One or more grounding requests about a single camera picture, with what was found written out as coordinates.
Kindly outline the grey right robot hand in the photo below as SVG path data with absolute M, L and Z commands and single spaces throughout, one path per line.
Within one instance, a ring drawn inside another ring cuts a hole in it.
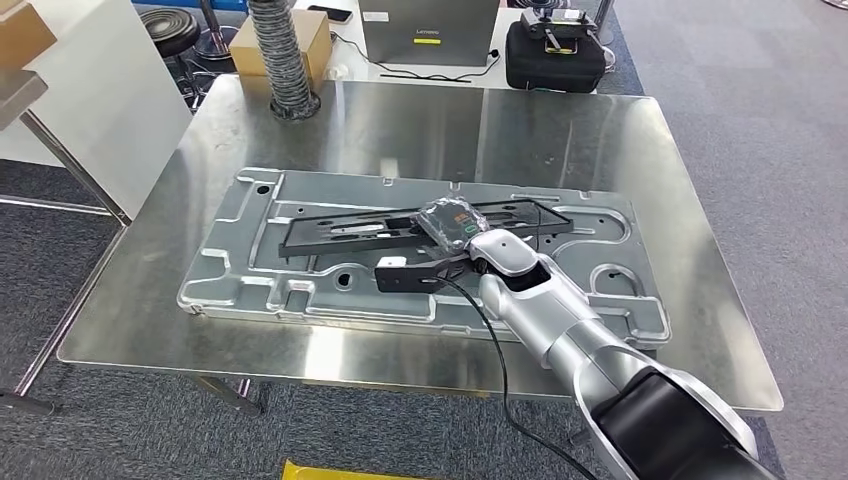
M 486 217 L 461 197 L 433 200 L 417 210 L 413 219 L 447 254 L 464 252 L 474 237 L 491 229 Z

